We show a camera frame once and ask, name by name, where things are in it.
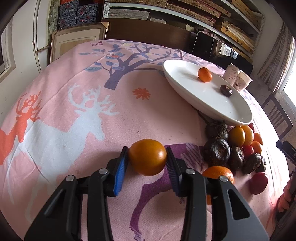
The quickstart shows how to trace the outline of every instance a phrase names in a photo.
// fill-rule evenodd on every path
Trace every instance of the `silver screw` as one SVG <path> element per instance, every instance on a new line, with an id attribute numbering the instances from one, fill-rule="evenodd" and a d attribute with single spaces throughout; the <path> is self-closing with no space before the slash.
<path id="1" fill-rule="evenodd" d="M 219 177 L 219 179 L 220 179 L 220 181 L 222 181 L 222 182 L 228 182 L 228 178 L 227 177 L 225 177 L 225 176 L 220 176 Z"/>
<path id="2" fill-rule="evenodd" d="M 193 175 L 193 174 L 195 174 L 195 170 L 192 169 L 192 168 L 187 168 L 186 173 L 189 174 L 189 175 Z"/>
<path id="3" fill-rule="evenodd" d="M 74 180 L 74 176 L 73 175 L 69 175 L 66 177 L 66 181 L 67 182 L 72 182 Z"/>
<path id="4" fill-rule="evenodd" d="M 108 169 L 107 169 L 107 168 L 101 168 L 101 169 L 99 170 L 99 173 L 100 173 L 100 174 L 107 174 L 107 173 L 108 173 Z"/>

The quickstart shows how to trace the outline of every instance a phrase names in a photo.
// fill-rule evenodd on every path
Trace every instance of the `white plate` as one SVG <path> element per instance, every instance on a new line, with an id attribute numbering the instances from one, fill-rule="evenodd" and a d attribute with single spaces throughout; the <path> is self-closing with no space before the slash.
<path id="1" fill-rule="evenodd" d="M 199 65 L 176 59 L 163 63 L 163 71 L 170 85 L 193 107 L 231 126 L 250 124 L 252 112 L 240 93 L 212 72 L 213 79 L 208 83 L 202 82 L 197 77 L 200 68 Z M 233 94 L 230 97 L 223 95 L 221 85 L 229 86 Z"/>

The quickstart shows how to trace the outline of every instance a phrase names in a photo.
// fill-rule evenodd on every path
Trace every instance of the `orange flower print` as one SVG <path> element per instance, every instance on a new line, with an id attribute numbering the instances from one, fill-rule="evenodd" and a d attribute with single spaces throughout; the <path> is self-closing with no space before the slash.
<path id="1" fill-rule="evenodd" d="M 142 88 L 137 88 L 133 91 L 133 94 L 136 95 L 136 99 L 139 99 L 142 97 L 142 100 L 147 99 L 149 100 L 151 94 L 149 93 L 148 90 L 146 90 L 146 88 L 142 89 Z"/>

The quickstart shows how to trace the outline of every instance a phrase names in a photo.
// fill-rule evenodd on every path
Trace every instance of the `orange deer silhouette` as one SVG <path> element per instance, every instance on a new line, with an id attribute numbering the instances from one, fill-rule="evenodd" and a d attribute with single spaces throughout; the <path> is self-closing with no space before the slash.
<path id="1" fill-rule="evenodd" d="M 15 119 L 17 121 L 14 124 L 13 128 L 11 129 L 10 133 L 6 135 L 5 132 L 0 129 L 0 165 L 4 163 L 5 158 L 11 152 L 16 136 L 18 136 L 19 142 L 22 142 L 24 140 L 25 131 L 28 125 L 28 119 L 31 119 L 33 122 L 35 122 L 40 118 L 40 117 L 37 117 L 37 115 L 41 110 L 40 108 L 41 100 L 38 102 L 38 104 L 35 107 L 33 107 L 38 97 L 40 96 L 40 93 L 41 91 L 38 93 L 38 95 L 30 95 L 30 98 L 27 98 L 24 101 L 24 104 L 21 107 L 21 109 L 19 109 L 22 98 L 28 93 L 25 93 L 24 95 L 22 95 L 19 101 L 17 102 L 17 107 L 16 107 L 16 112 L 18 116 Z"/>

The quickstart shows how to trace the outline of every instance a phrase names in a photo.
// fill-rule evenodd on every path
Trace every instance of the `pink tablecloth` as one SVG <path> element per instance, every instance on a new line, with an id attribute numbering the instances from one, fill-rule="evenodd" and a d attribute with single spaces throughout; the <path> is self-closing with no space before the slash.
<path id="1" fill-rule="evenodd" d="M 205 123 L 168 84 L 162 71 L 168 59 L 223 74 L 180 50 L 105 40 L 70 50 L 25 90 L 0 130 L 0 209 L 21 238 L 66 175 L 91 175 L 118 157 L 124 145 L 156 139 L 189 167 L 207 168 L 200 154 Z M 262 135 L 269 183 L 253 196 L 247 187 L 253 173 L 238 172 L 235 186 L 271 235 L 273 209 L 289 178 L 287 163 L 275 147 L 278 137 L 267 116 L 247 91 L 242 94 Z M 173 193 L 166 169 L 145 177 L 129 166 L 120 195 L 108 198 L 114 240 L 180 240 L 185 204 Z"/>

